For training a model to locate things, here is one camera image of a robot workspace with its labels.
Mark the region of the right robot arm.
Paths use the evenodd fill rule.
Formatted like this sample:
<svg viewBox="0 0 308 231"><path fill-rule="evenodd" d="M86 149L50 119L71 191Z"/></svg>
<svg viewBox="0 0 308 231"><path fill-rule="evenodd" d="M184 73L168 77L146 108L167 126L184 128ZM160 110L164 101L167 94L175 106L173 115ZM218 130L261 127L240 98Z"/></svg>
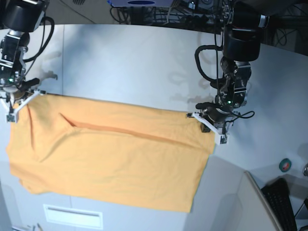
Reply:
<svg viewBox="0 0 308 231"><path fill-rule="evenodd" d="M0 42L0 98L7 103L21 99L33 84L26 83L26 62L30 33L43 22L48 0L11 0L2 18L8 33Z"/></svg>

